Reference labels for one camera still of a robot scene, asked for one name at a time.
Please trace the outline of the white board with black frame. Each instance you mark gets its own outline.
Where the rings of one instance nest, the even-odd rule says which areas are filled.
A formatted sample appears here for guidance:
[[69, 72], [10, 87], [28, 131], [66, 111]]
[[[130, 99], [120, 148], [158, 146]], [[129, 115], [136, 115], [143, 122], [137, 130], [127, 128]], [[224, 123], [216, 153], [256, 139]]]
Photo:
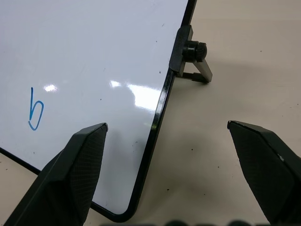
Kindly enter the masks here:
[[34, 173], [108, 124], [92, 209], [135, 213], [196, 0], [0, 0], [0, 153]]

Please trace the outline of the black board stand bracket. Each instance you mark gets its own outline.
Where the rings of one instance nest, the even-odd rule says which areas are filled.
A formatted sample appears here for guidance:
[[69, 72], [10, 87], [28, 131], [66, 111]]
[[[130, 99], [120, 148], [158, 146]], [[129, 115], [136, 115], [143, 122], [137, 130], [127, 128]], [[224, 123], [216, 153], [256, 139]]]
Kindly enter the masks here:
[[[184, 25], [179, 28], [169, 61], [169, 68], [175, 73], [176, 77], [201, 83], [210, 83], [213, 74], [206, 62], [206, 43], [193, 41], [192, 35], [193, 29], [191, 25]], [[198, 72], [185, 73], [186, 63], [193, 64]]]

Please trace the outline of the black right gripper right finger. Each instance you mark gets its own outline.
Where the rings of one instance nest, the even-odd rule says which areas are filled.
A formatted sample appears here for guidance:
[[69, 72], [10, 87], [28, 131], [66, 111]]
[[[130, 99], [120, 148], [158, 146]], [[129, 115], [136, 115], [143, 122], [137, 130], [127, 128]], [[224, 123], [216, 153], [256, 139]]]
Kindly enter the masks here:
[[243, 175], [272, 225], [301, 226], [301, 157], [273, 131], [229, 121]]

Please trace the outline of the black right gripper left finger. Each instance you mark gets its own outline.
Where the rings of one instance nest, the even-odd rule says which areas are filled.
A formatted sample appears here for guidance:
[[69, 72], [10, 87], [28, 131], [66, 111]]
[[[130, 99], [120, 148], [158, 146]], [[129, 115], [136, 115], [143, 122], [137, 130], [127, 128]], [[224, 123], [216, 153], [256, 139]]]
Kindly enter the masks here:
[[99, 180], [108, 126], [83, 128], [40, 172], [4, 226], [83, 226]]

